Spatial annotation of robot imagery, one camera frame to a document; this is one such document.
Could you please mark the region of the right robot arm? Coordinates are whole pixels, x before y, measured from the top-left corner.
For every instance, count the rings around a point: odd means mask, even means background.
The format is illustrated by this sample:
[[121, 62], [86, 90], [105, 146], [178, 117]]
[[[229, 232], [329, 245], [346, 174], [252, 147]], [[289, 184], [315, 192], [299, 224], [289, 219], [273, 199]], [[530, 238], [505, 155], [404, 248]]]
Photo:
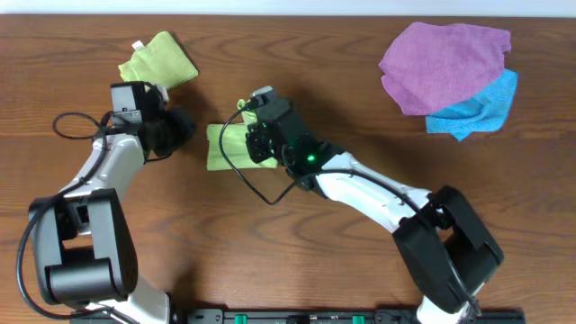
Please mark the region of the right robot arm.
[[343, 203], [391, 233], [423, 295], [419, 322], [463, 323], [481, 316], [476, 295], [504, 255], [462, 193], [448, 185], [432, 193], [373, 171], [317, 139], [288, 99], [259, 94], [243, 108], [256, 116], [246, 135], [253, 161], [277, 160], [294, 185]]

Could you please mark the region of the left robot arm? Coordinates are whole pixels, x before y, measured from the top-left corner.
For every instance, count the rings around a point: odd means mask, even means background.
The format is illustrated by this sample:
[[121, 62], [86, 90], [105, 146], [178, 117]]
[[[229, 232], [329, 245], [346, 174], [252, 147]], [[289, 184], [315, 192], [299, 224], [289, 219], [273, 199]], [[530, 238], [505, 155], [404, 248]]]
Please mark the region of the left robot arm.
[[169, 293], [138, 269], [122, 210], [131, 179], [169, 158], [193, 135], [167, 90], [146, 81], [113, 84], [112, 109], [88, 136], [92, 151], [73, 180], [35, 199], [19, 242], [16, 280], [24, 301], [41, 316], [69, 323], [179, 323], [185, 315]]

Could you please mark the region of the green microfiber cloth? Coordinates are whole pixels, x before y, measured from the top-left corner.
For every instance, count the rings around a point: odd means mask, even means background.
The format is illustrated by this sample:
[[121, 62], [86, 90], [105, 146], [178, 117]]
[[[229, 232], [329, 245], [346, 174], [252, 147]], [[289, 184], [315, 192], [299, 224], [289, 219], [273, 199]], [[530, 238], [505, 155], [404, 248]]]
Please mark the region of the green microfiber cloth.
[[[254, 112], [245, 111], [242, 113], [242, 121], [240, 123], [231, 123], [224, 131], [222, 137], [224, 153], [237, 169], [278, 167], [278, 162], [274, 158], [254, 163], [248, 154], [246, 133], [248, 132], [248, 125], [256, 121], [257, 117]], [[206, 164], [208, 171], [230, 169], [230, 165], [220, 151], [219, 138], [222, 128], [223, 124], [209, 124], [206, 129], [206, 136], [209, 142]]]

